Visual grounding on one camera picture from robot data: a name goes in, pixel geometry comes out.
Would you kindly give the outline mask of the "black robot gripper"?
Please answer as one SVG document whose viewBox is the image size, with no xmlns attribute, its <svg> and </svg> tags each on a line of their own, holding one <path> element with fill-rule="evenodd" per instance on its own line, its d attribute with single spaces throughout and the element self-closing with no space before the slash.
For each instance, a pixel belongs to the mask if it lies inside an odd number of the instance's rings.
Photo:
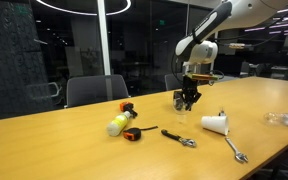
<svg viewBox="0 0 288 180">
<path fill-rule="evenodd" d="M 182 95 L 180 92 L 175 93 L 175 108 L 177 110 L 181 110 L 184 106 L 182 96 L 186 103 L 185 110 L 190 111 L 193 104 L 201 97 L 201 93 L 199 93 L 197 89 L 196 80 L 192 80 L 188 76 L 183 77 Z"/>
</svg>

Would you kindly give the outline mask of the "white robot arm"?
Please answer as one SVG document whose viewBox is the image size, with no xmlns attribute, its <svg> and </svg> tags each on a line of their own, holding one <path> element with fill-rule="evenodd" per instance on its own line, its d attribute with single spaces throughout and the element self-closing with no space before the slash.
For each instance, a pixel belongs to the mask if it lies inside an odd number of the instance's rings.
<svg viewBox="0 0 288 180">
<path fill-rule="evenodd" d="M 190 111 L 201 97 L 199 81 L 216 81 L 218 76 L 198 74 L 189 70 L 190 65 L 210 64 L 218 53 L 218 45 L 207 38 L 215 32 L 258 25 L 282 9 L 288 0 L 223 0 L 187 36 L 176 45 L 175 55 L 182 61 L 186 71 L 182 90 L 173 94 L 176 111 Z"/>
</svg>

